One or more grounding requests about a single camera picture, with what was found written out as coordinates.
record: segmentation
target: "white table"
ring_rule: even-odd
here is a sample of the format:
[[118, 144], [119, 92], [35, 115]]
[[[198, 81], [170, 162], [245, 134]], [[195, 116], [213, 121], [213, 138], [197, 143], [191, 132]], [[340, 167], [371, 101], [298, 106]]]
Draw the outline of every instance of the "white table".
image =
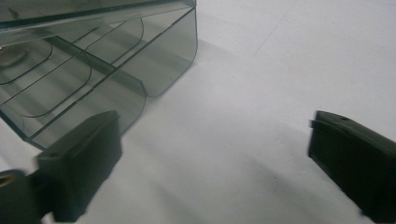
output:
[[[190, 70], [80, 224], [372, 223], [306, 156], [316, 110], [396, 140], [396, 2], [200, 0]], [[38, 150], [0, 122], [0, 169]]]

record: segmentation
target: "white surface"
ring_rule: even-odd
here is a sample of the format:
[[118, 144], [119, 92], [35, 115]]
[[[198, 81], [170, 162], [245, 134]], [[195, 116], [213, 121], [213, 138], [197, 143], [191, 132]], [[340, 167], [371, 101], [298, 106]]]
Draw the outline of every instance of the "white surface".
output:
[[[396, 2], [200, 0], [198, 32], [78, 223], [372, 223], [306, 156], [308, 125], [320, 109], [396, 140]], [[32, 169], [0, 128], [0, 155]]]

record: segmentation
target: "white floor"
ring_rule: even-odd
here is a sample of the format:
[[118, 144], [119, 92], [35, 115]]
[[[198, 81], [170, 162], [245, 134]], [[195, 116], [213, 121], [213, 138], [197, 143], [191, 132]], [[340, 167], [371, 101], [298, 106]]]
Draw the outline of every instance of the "white floor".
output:
[[[78, 223], [372, 223], [306, 156], [309, 120], [396, 140], [396, 1], [198, 0], [198, 32]], [[32, 170], [35, 149], [0, 132], [0, 169]]]

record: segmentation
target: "gray tinted plastic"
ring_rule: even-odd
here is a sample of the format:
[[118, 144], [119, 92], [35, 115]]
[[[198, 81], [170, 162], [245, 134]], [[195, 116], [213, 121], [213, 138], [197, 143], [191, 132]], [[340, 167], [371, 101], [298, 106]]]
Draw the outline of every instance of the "gray tinted plastic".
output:
[[194, 6], [191, 0], [0, 1], [0, 47]]
[[[152, 5], [151, 12], [162, 10], [163, 5]], [[33, 43], [45, 48], [32, 55], [47, 55], [50, 49], [49, 55], [14, 64], [20, 73], [0, 85], [0, 115], [25, 141], [44, 149], [84, 119], [108, 110], [119, 113], [120, 131], [126, 130], [146, 97], [163, 93], [191, 65], [197, 49], [195, 8], [23, 45]], [[4, 71], [10, 68], [6, 64]]]
[[0, 49], [0, 85], [23, 76], [48, 59], [52, 45], [34, 41]]

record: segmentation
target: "clear plastic tray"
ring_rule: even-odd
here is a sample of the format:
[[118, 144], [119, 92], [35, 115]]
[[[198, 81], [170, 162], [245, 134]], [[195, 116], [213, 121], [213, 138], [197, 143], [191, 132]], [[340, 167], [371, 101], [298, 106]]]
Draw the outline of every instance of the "clear plastic tray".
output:
[[194, 5], [160, 12], [0, 49], [22, 54], [0, 65], [1, 117], [43, 149], [108, 110], [118, 111], [123, 132], [146, 97], [162, 94], [195, 57]]

